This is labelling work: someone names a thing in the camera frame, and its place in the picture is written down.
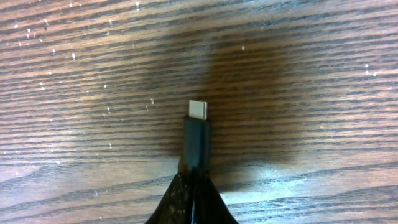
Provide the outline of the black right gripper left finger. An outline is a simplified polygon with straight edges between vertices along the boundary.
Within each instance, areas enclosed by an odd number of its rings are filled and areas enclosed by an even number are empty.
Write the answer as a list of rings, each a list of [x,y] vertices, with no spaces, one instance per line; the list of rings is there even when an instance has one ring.
[[[191,212],[192,186],[188,183],[188,177],[178,172],[146,224],[191,223]]]

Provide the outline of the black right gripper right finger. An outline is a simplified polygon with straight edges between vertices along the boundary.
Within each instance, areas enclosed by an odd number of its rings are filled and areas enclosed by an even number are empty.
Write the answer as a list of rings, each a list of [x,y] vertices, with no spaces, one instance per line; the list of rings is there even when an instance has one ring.
[[[238,224],[205,173],[191,173],[191,223]]]

